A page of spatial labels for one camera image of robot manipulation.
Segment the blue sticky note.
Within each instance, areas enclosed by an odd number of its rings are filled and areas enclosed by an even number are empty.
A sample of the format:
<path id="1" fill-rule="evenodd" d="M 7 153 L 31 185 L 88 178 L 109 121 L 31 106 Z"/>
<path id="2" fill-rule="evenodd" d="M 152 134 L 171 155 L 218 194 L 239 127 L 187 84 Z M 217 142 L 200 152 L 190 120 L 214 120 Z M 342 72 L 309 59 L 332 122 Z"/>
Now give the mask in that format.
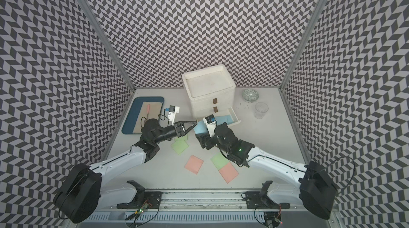
<path id="1" fill-rule="evenodd" d="M 223 124 L 223 123 L 226 123 L 227 125 L 234 123 L 231 115 L 216 116 L 215 119 L 218 125 Z"/>
<path id="2" fill-rule="evenodd" d="M 194 127 L 195 134 L 203 134 L 208 133 L 207 127 L 203 120 L 199 121 L 197 125 Z"/>

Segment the white bottom drawer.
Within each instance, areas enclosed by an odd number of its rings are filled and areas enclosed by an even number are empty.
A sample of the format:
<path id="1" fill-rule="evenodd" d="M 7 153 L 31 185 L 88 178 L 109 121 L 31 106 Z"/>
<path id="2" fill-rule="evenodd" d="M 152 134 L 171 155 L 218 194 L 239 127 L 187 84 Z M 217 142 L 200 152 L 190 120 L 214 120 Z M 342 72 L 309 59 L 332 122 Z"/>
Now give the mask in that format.
<path id="1" fill-rule="evenodd" d="M 238 118 L 233 108 L 229 108 L 227 110 L 223 110 L 222 112 L 215 113 L 214 117 L 216 119 L 217 125 L 226 123 L 228 126 L 235 126 L 241 123 L 241 120 Z M 196 119 L 198 124 L 194 128 L 195 134 L 208 132 L 204 119 L 205 119 L 204 117 Z"/>

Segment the white drawer cabinet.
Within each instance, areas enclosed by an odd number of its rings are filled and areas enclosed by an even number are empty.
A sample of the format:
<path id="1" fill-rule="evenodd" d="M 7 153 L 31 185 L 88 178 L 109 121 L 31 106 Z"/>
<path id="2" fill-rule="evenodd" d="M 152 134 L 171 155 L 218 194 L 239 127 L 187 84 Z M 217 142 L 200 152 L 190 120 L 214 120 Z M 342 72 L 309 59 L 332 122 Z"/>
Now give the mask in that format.
<path id="1" fill-rule="evenodd" d="M 233 107 L 236 84 L 225 65 L 185 73 L 182 80 L 194 118 L 203 118 Z"/>

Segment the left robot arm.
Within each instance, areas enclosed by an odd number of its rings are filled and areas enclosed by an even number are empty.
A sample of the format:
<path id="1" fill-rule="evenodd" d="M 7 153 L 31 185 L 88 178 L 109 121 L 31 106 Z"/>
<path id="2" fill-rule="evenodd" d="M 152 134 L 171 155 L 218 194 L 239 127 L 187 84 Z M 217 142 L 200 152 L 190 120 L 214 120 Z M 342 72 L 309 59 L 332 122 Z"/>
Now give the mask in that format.
<path id="1" fill-rule="evenodd" d="M 130 150 L 92 165 L 75 165 L 53 199 L 59 214 L 77 224 L 95 210 L 113 205 L 142 208 L 145 205 L 145 188 L 136 181 L 127 181 L 118 188 L 106 185 L 127 170 L 150 161 L 159 151 L 161 142 L 183 137 L 196 125 L 196 121 L 179 121 L 164 128 L 157 119 L 149 119 L 142 128 L 139 141 Z"/>

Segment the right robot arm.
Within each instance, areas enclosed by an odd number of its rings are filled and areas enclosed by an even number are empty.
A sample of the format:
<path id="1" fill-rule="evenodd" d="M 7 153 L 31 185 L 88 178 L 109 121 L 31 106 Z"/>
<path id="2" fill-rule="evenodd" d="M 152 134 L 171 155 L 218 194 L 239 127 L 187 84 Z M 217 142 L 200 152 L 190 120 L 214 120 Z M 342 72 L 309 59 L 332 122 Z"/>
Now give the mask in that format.
<path id="1" fill-rule="evenodd" d="M 295 163 L 270 154 L 238 139 L 226 123 L 212 125 L 196 138 L 203 149 L 216 147 L 232 163 L 264 170 L 284 181 L 284 185 L 267 184 L 266 196 L 273 203 L 303 205 L 313 215 L 330 219 L 339 188 L 323 165 L 314 161 Z"/>

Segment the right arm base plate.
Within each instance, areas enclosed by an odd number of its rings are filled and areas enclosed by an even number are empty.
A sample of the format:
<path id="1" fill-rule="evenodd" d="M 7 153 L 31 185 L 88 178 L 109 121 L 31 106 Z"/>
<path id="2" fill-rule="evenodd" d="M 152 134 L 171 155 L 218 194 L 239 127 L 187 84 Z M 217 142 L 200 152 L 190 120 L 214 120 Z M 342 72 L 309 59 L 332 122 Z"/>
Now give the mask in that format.
<path id="1" fill-rule="evenodd" d="M 247 191 L 242 195 L 243 200 L 245 201 L 248 209 L 289 209 L 290 204 L 283 203 L 277 204 L 270 200 L 267 195 L 261 195 L 258 191 Z"/>

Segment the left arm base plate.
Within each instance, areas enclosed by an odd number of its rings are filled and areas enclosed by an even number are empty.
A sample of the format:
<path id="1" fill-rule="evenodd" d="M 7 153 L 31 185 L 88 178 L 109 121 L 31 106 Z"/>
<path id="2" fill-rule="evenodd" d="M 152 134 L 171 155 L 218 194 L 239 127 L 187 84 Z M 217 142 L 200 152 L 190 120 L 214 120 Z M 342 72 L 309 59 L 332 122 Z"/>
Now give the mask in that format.
<path id="1" fill-rule="evenodd" d="M 158 209 L 163 193 L 160 191 L 148 191 L 144 194 L 137 193 L 129 203 L 117 204 L 117 209 L 141 209 L 144 204 L 148 204 L 148 209 Z"/>

